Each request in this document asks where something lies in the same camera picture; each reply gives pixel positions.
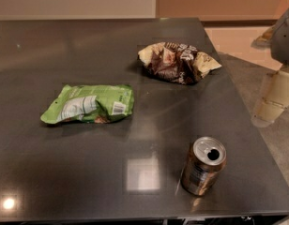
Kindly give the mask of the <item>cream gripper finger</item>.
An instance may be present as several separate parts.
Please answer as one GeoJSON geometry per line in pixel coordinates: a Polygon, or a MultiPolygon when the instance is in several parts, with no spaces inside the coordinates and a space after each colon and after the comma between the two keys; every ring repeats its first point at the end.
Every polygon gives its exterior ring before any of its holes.
{"type": "Polygon", "coordinates": [[[256,100],[252,123],[266,128],[289,107],[289,66],[282,65],[277,71],[267,73],[256,100]]]}

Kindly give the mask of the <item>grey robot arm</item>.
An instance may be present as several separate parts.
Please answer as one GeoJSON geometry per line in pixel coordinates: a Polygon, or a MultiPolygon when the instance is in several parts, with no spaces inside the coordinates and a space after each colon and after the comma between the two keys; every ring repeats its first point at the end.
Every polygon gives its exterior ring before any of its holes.
{"type": "Polygon", "coordinates": [[[264,77],[251,118],[258,128],[273,124],[289,107],[289,8],[274,25],[270,51],[281,67],[264,77]]]}

